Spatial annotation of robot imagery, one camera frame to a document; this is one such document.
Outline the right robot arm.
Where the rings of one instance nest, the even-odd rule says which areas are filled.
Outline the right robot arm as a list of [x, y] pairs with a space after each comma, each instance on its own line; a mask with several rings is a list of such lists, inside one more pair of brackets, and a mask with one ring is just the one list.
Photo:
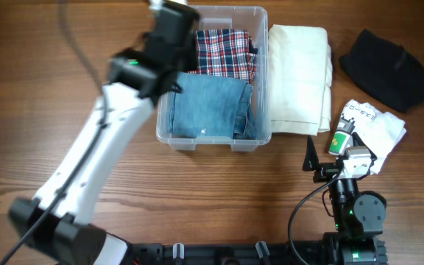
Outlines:
[[376, 155], [359, 138], [350, 137], [346, 148], [333, 163], [319, 162], [314, 142], [307, 139], [304, 172], [313, 172], [313, 181], [323, 183], [329, 193], [335, 233], [325, 233], [318, 242], [317, 257], [312, 264], [387, 264], [383, 233], [386, 199], [374, 191], [359, 191], [358, 181], [370, 175]]

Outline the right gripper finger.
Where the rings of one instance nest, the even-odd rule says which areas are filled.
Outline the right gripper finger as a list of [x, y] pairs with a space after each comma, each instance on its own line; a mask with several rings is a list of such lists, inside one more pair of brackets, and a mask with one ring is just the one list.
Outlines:
[[375, 153], [362, 141], [357, 132], [353, 132], [351, 136], [353, 139], [353, 146], [364, 147], [370, 153], [371, 160], [376, 160]]
[[314, 141], [312, 137], [309, 135], [307, 137], [306, 151], [305, 151], [305, 157], [303, 161], [302, 170], [304, 172], [310, 172], [310, 171], [315, 171], [318, 168], [319, 168], [319, 158], [314, 146]]

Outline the blue denim jeans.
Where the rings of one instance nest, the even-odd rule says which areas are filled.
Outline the blue denim jeans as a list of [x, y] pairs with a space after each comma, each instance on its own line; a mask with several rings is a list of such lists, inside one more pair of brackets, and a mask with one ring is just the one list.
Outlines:
[[218, 136], [252, 140], [257, 128], [252, 114], [253, 86], [231, 77], [180, 73], [181, 93], [173, 93], [169, 132], [177, 137]]

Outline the red plaid shirt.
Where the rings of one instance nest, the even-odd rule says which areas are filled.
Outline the red plaid shirt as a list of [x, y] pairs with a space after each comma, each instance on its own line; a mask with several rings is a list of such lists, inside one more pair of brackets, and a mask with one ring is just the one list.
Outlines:
[[197, 68], [190, 74], [255, 79], [258, 48], [245, 29], [207, 29], [195, 32]]

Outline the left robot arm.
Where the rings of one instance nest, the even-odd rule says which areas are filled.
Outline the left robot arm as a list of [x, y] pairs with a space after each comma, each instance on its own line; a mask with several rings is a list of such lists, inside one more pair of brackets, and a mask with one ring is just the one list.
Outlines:
[[199, 13], [176, 1], [151, 1], [155, 16], [144, 48], [126, 48], [110, 60], [102, 81], [71, 34], [67, 4], [57, 16], [67, 44], [91, 76], [99, 98], [56, 172], [34, 197], [19, 197], [8, 216], [19, 246], [35, 249], [59, 264], [127, 264], [128, 241], [92, 224], [100, 191], [128, 143], [150, 118], [162, 97], [180, 91], [177, 75], [194, 67], [194, 25]]

